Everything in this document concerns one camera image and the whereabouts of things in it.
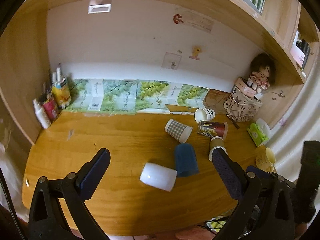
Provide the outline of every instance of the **checkered paper cup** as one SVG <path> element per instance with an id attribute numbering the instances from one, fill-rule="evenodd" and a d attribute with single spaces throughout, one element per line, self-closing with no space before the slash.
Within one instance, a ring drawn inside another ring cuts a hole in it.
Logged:
<path id="1" fill-rule="evenodd" d="M 192 132 L 192 127 L 170 119 L 164 130 L 180 143 L 185 143 Z"/>

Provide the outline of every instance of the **yellow mug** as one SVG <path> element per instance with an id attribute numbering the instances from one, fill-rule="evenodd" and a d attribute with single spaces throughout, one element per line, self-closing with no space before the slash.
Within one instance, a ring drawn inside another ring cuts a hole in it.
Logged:
<path id="1" fill-rule="evenodd" d="M 265 152 L 259 152 L 256 157 L 256 165 L 260 170 L 273 172 L 276 162 L 276 156 L 270 148 L 266 148 Z"/>

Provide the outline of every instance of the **blue cup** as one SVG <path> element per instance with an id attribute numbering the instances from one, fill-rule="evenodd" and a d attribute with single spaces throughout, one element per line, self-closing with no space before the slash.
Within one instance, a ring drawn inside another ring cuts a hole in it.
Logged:
<path id="1" fill-rule="evenodd" d="M 181 143 L 174 149 L 177 177 L 189 177 L 199 173 L 196 153 L 190 143 Z"/>

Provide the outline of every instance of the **wooden desk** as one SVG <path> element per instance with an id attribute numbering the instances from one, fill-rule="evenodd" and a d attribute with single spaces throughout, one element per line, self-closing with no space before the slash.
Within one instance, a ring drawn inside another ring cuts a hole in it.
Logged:
<path id="1" fill-rule="evenodd" d="M 178 178 L 171 192 L 143 184 L 139 178 L 146 162 L 174 169 L 173 151 L 178 141 L 164 132 L 169 119 L 176 119 L 193 131 L 188 141 L 196 151 L 200 173 Z M 248 123 L 237 130 L 227 121 L 226 150 L 244 169 L 254 165 L 257 151 L 246 131 Z M 85 117 L 83 113 L 63 112 L 56 122 L 42 131 L 28 158 L 22 200 L 30 208 L 40 176 L 60 179 L 77 172 L 101 148 L 109 149 L 111 164 L 91 200 L 86 205 L 105 233 L 109 235 L 146 235 L 183 228 L 208 220 L 233 208 L 214 166 L 208 159 L 210 138 L 197 134 L 193 115 L 136 114 Z M 71 228 L 76 228 L 68 208 L 60 201 Z"/>

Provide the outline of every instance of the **doll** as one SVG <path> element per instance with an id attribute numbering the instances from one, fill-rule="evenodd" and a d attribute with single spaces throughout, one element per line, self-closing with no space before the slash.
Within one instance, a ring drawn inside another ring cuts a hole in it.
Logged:
<path id="1" fill-rule="evenodd" d="M 250 64 L 250 78 L 247 85 L 260 93 L 267 90 L 270 84 L 275 82 L 276 67 L 273 60 L 265 53 L 259 54 Z"/>

